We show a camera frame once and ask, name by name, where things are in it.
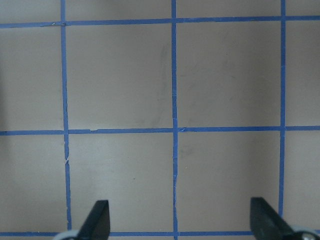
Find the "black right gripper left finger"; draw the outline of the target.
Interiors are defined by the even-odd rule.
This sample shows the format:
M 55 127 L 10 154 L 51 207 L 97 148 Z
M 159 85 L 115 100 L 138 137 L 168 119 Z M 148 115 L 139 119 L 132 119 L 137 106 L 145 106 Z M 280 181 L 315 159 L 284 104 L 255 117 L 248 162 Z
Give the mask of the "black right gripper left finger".
M 79 230 L 57 234 L 54 240 L 108 240 L 111 232 L 108 200 L 97 200 Z

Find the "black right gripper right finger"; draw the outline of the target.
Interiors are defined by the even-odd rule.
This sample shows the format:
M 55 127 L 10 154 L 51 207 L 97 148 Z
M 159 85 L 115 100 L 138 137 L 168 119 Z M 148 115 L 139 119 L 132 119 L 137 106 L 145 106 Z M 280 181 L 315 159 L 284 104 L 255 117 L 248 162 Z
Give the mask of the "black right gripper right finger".
M 250 230 L 256 240 L 318 240 L 314 230 L 289 225 L 263 197 L 250 199 Z

